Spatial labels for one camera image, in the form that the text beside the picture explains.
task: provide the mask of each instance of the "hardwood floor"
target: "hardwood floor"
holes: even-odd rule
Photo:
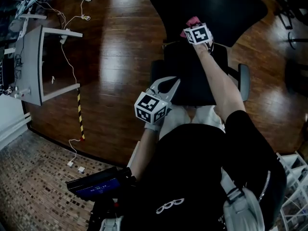
[[[251,91],[245,103],[248,114],[275,151],[293,152],[301,143],[300,130],[308,102],[299,94],[287,92],[284,67],[288,59],[308,64],[307,47],[298,44],[296,51],[291,49],[286,42],[288,31],[273,15],[275,1],[263,1],[268,15],[229,49],[229,65],[249,66]],[[80,15],[80,3],[81,0],[51,0],[52,7],[62,11],[68,20]],[[81,83],[86,140],[74,143],[74,147],[125,165],[144,125],[135,117],[133,105],[149,86],[151,61],[163,59],[164,26],[149,0],[92,0],[83,3],[83,12],[91,16],[90,21],[75,18],[68,26],[83,33],[83,38],[69,38],[64,45]],[[59,27],[55,13],[35,23]],[[297,37],[308,37],[307,27],[296,20],[293,32]],[[45,44],[46,92],[75,81],[58,41],[49,38]],[[69,139],[80,138],[76,91],[51,99],[42,107],[27,104],[26,109],[32,115],[32,128],[44,135],[66,145]]]

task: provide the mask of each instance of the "pink object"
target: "pink object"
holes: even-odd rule
[[[199,24],[199,23],[201,23],[201,21],[199,20],[199,18],[198,18],[197,16],[194,16],[194,17],[190,18],[190,19],[188,20],[188,22],[186,22],[186,25],[189,26],[189,27],[191,27],[191,26],[194,26],[194,25]],[[185,34],[184,30],[181,32],[180,36],[181,36],[182,38],[186,38],[186,34]]]

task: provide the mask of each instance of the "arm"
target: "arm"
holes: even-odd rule
[[[207,46],[205,44],[199,44],[194,45],[194,48],[205,71],[222,119],[226,122],[227,117],[234,111],[245,111],[239,90],[233,81],[218,66],[214,58],[208,53]]]
[[[139,181],[145,168],[151,161],[155,152],[157,131],[146,128],[140,140],[135,157],[131,163],[130,170],[133,176]]]

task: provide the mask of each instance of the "zipper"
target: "zipper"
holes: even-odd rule
[[[270,182],[270,171],[268,171],[268,175],[267,175],[267,177],[266,177],[265,185],[264,185],[264,187],[263,187],[263,190],[262,190],[262,192],[261,192],[261,195],[259,196],[259,199],[258,199],[259,203],[260,203],[260,201],[262,200],[262,198],[263,198],[263,196],[264,196],[264,194],[265,194],[265,192],[266,192],[266,189],[267,189],[268,186],[269,186],[269,182]]]

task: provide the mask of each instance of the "person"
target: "person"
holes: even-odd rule
[[[138,186],[120,230],[228,230],[222,169],[236,187],[254,194],[269,230],[282,205],[284,169],[207,46],[194,48],[225,128],[213,106],[199,107],[192,121],[183,107],[172,106],[161,129],[146,125],[130,166]]]

